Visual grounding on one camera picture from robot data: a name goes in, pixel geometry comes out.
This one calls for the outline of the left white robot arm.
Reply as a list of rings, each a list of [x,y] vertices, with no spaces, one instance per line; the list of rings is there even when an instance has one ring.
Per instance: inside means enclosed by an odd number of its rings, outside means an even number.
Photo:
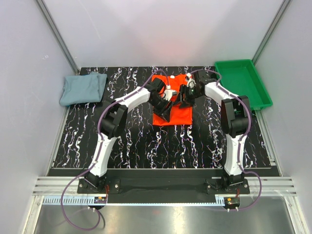
[[[101,193],[108,189],[106,182],[108,161],[117,138],[123,133],[127,115],[137,106],[150,103],[155,114],[166,122],[170,121],[173,102],[177,91],[156,78],[139,86],[129,94],[104,102],[104,111],[97,124],[97,145],[89,168],[79,176],[78,193]]]

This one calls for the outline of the orange t shirt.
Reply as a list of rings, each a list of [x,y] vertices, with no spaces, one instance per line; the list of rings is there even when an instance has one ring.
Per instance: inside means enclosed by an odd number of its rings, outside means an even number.
[[[167,81],[167,78],[162,75],[153,75],[152,80],[154,80],[155,78],[159,78],[165,84],[169,83],[171,89],[175,90],[177,94],[179,93],[180,86],[182,84],[184,85],[187,84],[186,74],[180,74],[176,76],[171,75],[170,77],[168,77],[169,82]],[[192,115],[193,115],[192,107],[180,109],[179,105],[174,105],[171,109],[169,122],[158,117],[156,114],[153,114],[153,125],[154,126],[192,125]]]

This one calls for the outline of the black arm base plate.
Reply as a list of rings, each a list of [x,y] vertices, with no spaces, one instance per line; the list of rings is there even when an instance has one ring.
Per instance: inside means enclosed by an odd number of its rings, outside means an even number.
[[[215,195],[250,194],[247,180],[227,187],[222,169],[108,169],[97,187],[81,177],[79,194],[108,196],[113,204],[205,204]]]

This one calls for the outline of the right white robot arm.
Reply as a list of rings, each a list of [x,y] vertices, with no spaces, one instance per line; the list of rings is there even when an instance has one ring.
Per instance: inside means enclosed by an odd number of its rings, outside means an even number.
[[[206,96],[221,107],[221,128],[227,139],[227,155],[223,175],[214,186],[226,193],[236,192],[244,182],[243,154],[252,118],[247,96],[239,96],[227,90],[220,80],[210,78],[204,70],[196,70],[185,76],[186,85],[181,85],[175,101],[180,109],[192,107],[195,99]]]

